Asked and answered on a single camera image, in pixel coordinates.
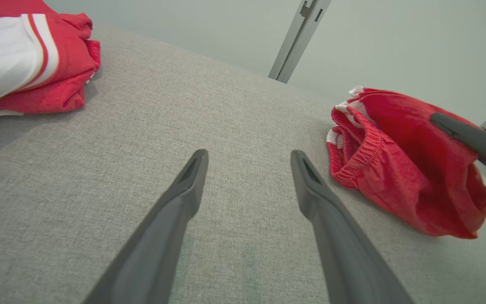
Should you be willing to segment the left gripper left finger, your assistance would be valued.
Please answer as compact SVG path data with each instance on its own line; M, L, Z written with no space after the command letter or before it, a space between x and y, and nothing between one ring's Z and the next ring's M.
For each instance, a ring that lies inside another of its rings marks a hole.
M188 222L197 213L208 151L193 153L84 300L86 304L167 304Z

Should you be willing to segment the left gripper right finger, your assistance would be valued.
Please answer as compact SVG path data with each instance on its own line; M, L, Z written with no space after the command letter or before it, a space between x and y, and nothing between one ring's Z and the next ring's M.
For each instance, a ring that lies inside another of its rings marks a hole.
M332 304L412 304L413 300L307 155L291 152L299 208L311 222Z

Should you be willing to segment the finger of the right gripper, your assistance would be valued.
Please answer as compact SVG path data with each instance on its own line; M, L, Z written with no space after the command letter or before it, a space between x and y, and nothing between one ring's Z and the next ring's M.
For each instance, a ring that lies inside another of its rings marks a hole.
M432 114L430 121L448 136L470 148L486 166L486 130L439 112Z

